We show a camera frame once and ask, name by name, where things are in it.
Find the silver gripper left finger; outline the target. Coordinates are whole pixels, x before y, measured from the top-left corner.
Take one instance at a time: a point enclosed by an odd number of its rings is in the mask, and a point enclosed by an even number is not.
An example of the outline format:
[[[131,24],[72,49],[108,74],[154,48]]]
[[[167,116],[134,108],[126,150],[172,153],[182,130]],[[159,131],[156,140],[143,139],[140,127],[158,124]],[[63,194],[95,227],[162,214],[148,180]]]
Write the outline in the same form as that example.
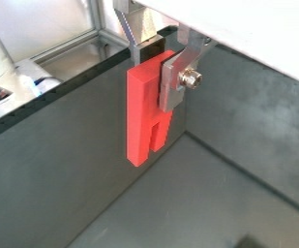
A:
[[[156,33],[151,10],[135,0],[112,0],[112,7],[130,42],[132,60],[142,64],[164,51],[164,38]]]

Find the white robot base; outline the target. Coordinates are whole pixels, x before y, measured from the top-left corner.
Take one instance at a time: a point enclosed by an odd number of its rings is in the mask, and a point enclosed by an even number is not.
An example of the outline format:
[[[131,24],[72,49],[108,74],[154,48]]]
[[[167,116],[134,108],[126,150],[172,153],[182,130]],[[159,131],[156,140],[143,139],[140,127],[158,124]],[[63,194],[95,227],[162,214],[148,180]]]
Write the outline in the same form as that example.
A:
[[[0,41],[0,118],[62,83],[32,60],[15,63]]]

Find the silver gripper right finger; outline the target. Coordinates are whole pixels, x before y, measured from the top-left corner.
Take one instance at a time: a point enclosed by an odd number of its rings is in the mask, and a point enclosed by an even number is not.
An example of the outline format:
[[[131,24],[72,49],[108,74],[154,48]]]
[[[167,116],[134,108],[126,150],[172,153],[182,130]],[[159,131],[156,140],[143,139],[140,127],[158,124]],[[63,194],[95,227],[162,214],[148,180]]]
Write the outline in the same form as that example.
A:
[[[186,47],[162,64],[159,108],[168,112],[182,102],[186,89],[195,89],[202,82],[202,74],[196,71],[200,57],[216,45],[216,41],[180,24],[178,42]]]

